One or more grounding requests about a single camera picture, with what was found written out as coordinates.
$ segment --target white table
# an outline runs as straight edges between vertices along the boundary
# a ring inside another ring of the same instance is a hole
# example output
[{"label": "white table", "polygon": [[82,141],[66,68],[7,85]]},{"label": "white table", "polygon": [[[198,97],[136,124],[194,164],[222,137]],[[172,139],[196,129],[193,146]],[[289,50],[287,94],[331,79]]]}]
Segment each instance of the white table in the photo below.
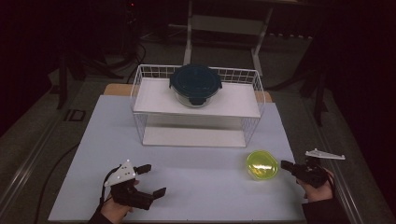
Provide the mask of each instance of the white table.
[{"label": "white table", "polygon": [[92,216],[106,174],[126,160],[151,164],[137,188],[167,188],[149,211],[135,209],[125,221],[265,222],[303,220],[304,191],[289,172],[278,170],[254,181],[245,168],[248,154],[269,151],[294,161],[276,109],[268,103],[249,145],[222,147],[144,147],[137,135],[129,97],[102,95],[49,215],[50,221],[86,221]]}]

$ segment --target wire rack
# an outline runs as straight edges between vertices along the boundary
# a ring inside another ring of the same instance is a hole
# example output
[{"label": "wire rack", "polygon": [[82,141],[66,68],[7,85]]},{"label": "wire rack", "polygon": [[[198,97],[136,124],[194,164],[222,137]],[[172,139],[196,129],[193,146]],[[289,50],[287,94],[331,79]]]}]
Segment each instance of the wire rack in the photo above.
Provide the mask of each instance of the wire rack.
[{"label": "wire rack", "polygon": [[[143,77],[158,77],[158,78],[170,78],[174,72],[181,67],[181,65],[157,65],[157,64],[141,64],[136,70],[134,77],[134,85],[131,91],[131,109],[134,114],[134,120],[136,129],[139,133],[139,137],[143,143],[145,129],[148,122],[147,113],[136,113],[134,112],[134,105],[139,93],[139,87]],[[221,79],[221,82],[229,83],[241,83],[251,84],[255,92],[257,105],[261,114],[264,113],[265,108],[265,95],[262,87],[262,81],[260,75],[256,70],[249,69],[238,69],[238,68],[223,68],[223,67],[210,67],[216,71]],[[242,119],[242,130],[245,136],[246,146],[250,141],[254,131],[259,123],[260,119],[243,118]]]}]

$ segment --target floor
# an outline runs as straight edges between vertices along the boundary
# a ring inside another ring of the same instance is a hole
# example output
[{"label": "floor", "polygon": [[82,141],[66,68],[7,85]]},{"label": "floor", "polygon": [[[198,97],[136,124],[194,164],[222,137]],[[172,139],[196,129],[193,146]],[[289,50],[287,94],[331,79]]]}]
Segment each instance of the floor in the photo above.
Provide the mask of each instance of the floor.
[{"label": "floor", "polygon": [[[309,42],[309,39],[301,38],[265,38],[259,54],[264,88],[292,76]],[[142,40],[139,55],[146,52],[144,63],[182,64],[184,48],[183,45],[169,42]],[[253,68],[248,49],[194,45],[191,62],[208,66]],[[123,79],[103,77],[90,69],[87,69],[88,76],[84,81],[76,81],[69,76],[68,100],[62,109],[56,109],[58,96],[48,92],[3,135],[0,139],[0,192],[5,194],[0,202],[1,223],[32,223],[38,206],[37,223],[49,223],[50,210],[73,160],[73,147],[83,136],[98,97],[108,83],[126,82],[134,67],[135,63],[114,71]],[[49,74],[54,83],[57,82],[57,73],[54,71]],[[324,103],[328,111],[322,113],[323,127],[319,127],[312,116],[314,99],[300,96],[298,90],[301,85],[301,82],[295,83],[281,91],[270,92],[278,107],[295,160],[303,162],[304,153],[315,147],[345,155],[345,161],[324,161],[323,164],[336,173],[338,197],[352,223],[396,223],[332,93],[325,91]],[[82,121],[68,120],[69,110],[85,111],[85,118]]]}]

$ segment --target black cable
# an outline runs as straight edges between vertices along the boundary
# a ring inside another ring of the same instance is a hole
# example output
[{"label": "black cable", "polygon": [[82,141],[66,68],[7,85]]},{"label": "black cable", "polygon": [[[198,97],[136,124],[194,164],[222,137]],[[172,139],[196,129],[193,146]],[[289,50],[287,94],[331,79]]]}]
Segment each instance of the black cable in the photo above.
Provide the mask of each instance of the black cable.
[{"label": "black cable", "polygon": [[134,75],[134,72],[139,67],[139,65],[143,63],[143,60],[145,60],[145,57],[146,57],[146,48],[140,43],[137,43],[137,44],[143,49],[143,56],[141,59],[139,59],[139,57],[136,54],[137,65],[134,68],[134,70],[131,72],[131,74],[128,76],[128,79],[126,80],[126,84],[129,84],[129,81],[131,80],[131,77]]},{"label": "black cable", "polygon": [[108,178],[111,176],[111,174],[113,174],[114,172],[116,172],[119,168],[121,167],[121,165],[117,168],[112,169],[110,172],[108,172],[108,174],[105,177],[105,180],[103,181],[103,186],[102,186],[102,194],[101,197],[99,199],[99,206],[102,205],[103,203],[105,203],[105,183],[108,180]]},{"label": "black cable", "polygon": [[49,175],[47,176],[47,179],[46,179],[46,181],[44,182],[43,189],[41,190],[41,193],[40,193],[40,198],[39,198],[39,200],[38,200],[37,209],[35,210],[35,221],[34,221],[35,224],[36,224],[37,221],[38,221],[38,215],[39,215],[39,212],[40,212],[41,202],[43,201],[44,192],[45,192],[45,190],[46,190],[47,184],[49,183],[49,180],[50,180],[50,177],[51,177],[53,171],[54,171],[55,168],[58,166],[58,164],[61,162],[61,160],[63,160],[64,157],[67,156],[67,154],[69,154],[71,151],[73,151],[74,149],[76,149],[76,148],[78,147],[78,145],[79,145],[79,143],[76,144],[75,146],[71,147],[69,150],[67,150],[67,151],[62,155],[62,157],[61,157],[59,160],[56,161],[55,165],[54,165],[54,166],[51,168],[51,170],[49,171]]}]

